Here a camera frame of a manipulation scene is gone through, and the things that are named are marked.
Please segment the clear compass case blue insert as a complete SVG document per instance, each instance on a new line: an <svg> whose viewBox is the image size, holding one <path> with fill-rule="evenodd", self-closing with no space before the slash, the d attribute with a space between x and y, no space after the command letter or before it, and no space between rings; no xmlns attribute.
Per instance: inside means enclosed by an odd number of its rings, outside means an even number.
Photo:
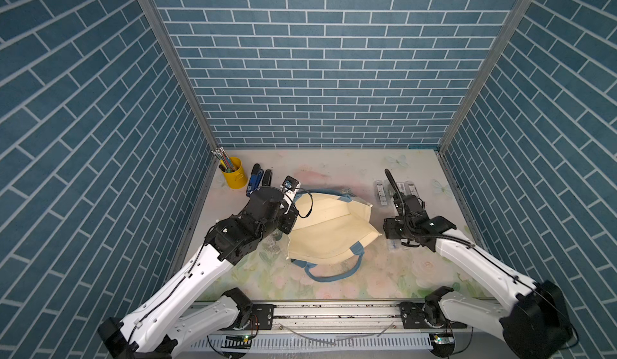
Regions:
<svg viewBox="0 0 617 359"><path fill-rule="evenodd" d="M407 188L404 182L396 182L398 190L402 195L407 195Z"/></svg>

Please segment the clear compass case gold label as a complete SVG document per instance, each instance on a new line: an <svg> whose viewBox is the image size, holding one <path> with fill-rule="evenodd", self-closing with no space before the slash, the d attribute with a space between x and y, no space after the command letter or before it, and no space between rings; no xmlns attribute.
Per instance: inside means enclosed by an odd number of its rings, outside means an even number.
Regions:
<svg viewBox="0 0 617 359"><path fill-rule="evenodd" d="M387 190L386 190L385 185L383 184L383 182L382 181L375 181L374 182L374 187L375 187L375 191L376 191L377 200L379 201L379 205L380 206L388 206L389 205L389 198L388 198Z"/></svg>

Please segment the cream canvas tote bag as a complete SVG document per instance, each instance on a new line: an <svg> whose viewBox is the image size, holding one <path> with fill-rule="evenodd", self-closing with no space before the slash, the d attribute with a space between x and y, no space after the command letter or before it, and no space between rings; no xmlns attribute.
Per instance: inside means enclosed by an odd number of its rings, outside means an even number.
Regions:
<svg viewBox="0 0 617 359"><path fill-rule="evenodd" d="M372 205L352 194L333 190L299 193L294 199L299 211L289 234L288 257L318 283L345 280L360 269L366 247L380 232L370 223ZM347 272L331 276L313 275L320 265L332 266L353 257L356 264Z"/></svg>

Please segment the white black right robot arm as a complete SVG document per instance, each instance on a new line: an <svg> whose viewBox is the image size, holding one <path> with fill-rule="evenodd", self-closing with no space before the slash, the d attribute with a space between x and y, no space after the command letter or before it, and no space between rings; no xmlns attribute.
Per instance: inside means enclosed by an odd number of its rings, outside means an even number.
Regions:
<svg viewBox="0 0 617 359"><path fill-rule="evenodd" d="M456 264L493 296L481 301L442 286L424 299L424 317L433 328L454 322L501 339L519 358L549 358L579 343L561 289L540 283L477 246L442 216L429 218L419 197L395 192L398 214L385 219L387 238L423 247Z"/></svg>

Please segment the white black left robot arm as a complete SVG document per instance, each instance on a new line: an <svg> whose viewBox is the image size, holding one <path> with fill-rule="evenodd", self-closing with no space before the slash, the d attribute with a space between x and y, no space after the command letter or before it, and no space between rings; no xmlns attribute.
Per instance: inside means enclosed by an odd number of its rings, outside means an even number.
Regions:
<svg viewBox="0 0 617 359"><path fill-rule="evenodd" d="M262 186L246 206L215 223L202 246L161 289L133 312L104 320L97 333L113 358L175 358L196 341L249 319L252 301L238 288L191 314L189 307L218 278L260 242L280 230L289 233L299 215L294 198L298 180L287 177L279 188Z"/></svg>

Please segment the blue black stapler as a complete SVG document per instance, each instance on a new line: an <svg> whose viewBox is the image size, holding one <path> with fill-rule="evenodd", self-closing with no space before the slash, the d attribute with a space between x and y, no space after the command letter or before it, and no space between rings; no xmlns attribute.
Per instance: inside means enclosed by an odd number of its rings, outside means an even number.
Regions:
<svg viewBox="0 0 617 359"><path fill-rule="evenodd" d="M252 167L251 175L248 179L246 195L250 197L254 191L256 191L260 187L260 183L262 181L264 175L264 170L261 168L259 163L255 163Z"/></svg>

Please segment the yellow pencil cup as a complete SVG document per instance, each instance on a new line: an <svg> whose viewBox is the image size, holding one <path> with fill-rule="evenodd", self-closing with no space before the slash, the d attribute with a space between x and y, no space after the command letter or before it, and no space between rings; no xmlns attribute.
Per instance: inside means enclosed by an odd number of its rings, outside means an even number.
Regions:
<svg viewBox="0 0 617 359"><path fill-rule="evenodd" d="M231 169L227 169L225 163L221 164L223 177L228 187L233 190L244 188L248 183L248 176L244 171L242 161L237 157L230 157L228 165Z"/></svg>

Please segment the coloured pencils bundle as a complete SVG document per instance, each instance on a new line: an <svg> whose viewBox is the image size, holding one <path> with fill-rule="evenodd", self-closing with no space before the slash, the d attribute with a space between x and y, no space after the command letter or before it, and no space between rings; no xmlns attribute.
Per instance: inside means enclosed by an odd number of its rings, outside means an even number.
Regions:
<svg viewBox="0 0 617 359"><path fill-rule="evenodd" d="M213 149L212 153L219 160L219 169L221 171L229 174L237 170L237 166L234 164L233 160L227 155L227 153L222 147Z"/></svg>

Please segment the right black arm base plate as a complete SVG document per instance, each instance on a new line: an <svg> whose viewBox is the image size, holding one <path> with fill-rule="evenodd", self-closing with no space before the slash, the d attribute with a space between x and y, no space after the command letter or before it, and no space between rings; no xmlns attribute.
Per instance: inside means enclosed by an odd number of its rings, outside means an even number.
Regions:
<svg viewBox="0 0 617 359"><path fill-rule="evenodd" d="M434 306L427 306L424 302L403 301L398 304L400 317L404 329L466 329L464 323L446 320Z"/></svg>

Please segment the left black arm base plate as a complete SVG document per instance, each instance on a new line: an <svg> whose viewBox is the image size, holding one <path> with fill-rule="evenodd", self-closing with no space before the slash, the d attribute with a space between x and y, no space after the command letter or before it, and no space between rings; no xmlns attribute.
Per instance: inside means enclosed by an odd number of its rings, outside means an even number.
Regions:
<svg viewBox="0 0 617 359"><path fill-rule="evenodd" d="M271 330L274 321L274 304L253 304L250 315L241 314L233 325L222 328L221 331L253 331Z"/></svg>

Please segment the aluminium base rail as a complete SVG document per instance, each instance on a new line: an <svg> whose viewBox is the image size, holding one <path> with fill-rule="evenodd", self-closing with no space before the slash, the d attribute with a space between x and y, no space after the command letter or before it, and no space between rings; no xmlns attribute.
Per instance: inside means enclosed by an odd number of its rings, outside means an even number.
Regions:
<svg viewBox="0 0 617 359"><path fill-rule="evenodd" d="M457 331L467 337L474 332L485 333L469 326L404 329L398 309L401 302L278 302L274 303L271 330L219 330L182 353L211 351L224 357L242 358L249 354L420 350L437 357L450 357L464 351L464 343L456 339ZM190 307L188 314L211 304L197 303Z"/></svg>

